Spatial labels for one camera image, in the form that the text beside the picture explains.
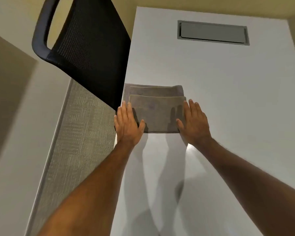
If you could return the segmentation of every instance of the black object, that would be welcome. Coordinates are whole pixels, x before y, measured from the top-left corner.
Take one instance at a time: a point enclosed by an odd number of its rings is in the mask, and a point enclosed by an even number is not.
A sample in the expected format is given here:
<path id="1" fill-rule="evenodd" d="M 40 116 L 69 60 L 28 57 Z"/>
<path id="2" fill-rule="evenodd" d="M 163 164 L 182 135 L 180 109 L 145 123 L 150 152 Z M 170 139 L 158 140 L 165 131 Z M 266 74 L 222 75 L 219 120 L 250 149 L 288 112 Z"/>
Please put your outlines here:
<path id="1" fill-rule="evenodd" d="M 114 110 L 120 106 L 130 37 L 111 0 L 73 0 L 62 31 L 47 47 L 59 0 L 45 0 L 33 40 L 34 52 L 57 66 Z"/>

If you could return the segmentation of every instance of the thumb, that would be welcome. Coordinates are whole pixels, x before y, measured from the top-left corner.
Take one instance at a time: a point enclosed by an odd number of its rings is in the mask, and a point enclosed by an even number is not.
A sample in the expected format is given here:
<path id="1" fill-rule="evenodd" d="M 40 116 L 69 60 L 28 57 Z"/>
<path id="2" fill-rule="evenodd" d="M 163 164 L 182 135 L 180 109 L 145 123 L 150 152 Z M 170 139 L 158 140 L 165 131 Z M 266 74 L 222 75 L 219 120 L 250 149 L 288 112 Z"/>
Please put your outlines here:
<path id="1" fill-rule="evenodd" d="M 179 131 L 182 133 L 185 129 L 184 124 L 182 123 L 182 121 L 180 119 L 176 119 L 176 123 L 177 123 Z"/>
<path id="2" fill-rule="evenodd" d="M 140 122 L 140 125 L 139 125 L 139 131 L 140 131 L 140 133 L 141 134 L 143 134 L 143 132 L 144 132 L 144 129 L 145 129 L 145 122 L 144 122 L 144 120 L 142 119 L 141 120 L 141 122 Z"/>

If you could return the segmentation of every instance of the table surface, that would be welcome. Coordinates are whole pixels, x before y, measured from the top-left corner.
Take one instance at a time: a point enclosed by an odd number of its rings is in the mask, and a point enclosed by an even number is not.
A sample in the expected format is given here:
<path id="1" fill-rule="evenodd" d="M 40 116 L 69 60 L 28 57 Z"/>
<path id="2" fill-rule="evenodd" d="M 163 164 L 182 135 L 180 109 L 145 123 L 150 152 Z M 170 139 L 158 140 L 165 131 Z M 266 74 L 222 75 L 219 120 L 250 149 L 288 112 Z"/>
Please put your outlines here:
<path id="1" fill-rule="evenodd" d="M 177 39 L 177 21 L 247 26 L 249 46 Z M 212 136 L 295 188 L 295 50 L 287 21 L 138 7 L 126 83 L 182 85 Z M 111 235 L 262 235 L 179 134 L 144 134 Z"/>

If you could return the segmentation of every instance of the stack of towels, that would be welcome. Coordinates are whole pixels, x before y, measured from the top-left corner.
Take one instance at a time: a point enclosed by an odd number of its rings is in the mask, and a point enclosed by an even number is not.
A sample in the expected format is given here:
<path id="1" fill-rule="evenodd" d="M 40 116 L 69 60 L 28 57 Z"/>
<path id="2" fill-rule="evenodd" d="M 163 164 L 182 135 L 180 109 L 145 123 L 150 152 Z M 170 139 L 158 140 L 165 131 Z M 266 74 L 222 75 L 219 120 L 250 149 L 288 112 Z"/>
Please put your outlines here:
<path id="1" fill-rule="evenodd" d="M 125 84 L 123 100 L 130 102 L 137 123 L 144 119 L 146 133 L 179 132 L 176 119 L 185 121 L 181 85 L 172 87 Z"/>

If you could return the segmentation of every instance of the rectangular cutout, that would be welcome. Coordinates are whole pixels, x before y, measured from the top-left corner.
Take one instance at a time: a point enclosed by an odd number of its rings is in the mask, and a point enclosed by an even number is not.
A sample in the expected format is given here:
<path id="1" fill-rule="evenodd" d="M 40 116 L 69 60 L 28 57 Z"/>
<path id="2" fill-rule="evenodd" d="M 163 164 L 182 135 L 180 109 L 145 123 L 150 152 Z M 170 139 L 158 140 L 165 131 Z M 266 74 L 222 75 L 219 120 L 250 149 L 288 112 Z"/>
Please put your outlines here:
<path id="1" fill-rule="evenodd" d="M 246 26 L 178 21 L 178 39 L 249 45 Z"/>

